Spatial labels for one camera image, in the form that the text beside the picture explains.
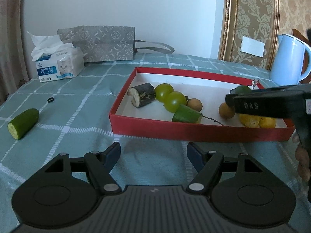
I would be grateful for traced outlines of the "person's right hand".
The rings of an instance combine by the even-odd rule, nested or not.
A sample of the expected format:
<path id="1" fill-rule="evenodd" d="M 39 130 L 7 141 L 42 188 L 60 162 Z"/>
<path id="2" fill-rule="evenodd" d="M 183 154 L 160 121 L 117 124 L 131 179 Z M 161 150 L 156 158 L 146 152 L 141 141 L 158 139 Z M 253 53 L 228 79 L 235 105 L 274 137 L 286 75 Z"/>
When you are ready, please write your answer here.
<path id="1" fill-rule="evenodd" d="M 307 183 L 310 181 L 309 156 L 306 149 L 303 148 L 299 135 L 295 131 L 293 135 L 293 143 L 297 143 L 295 158 L 298 161 L 297 172 L 302 181 Z"/>

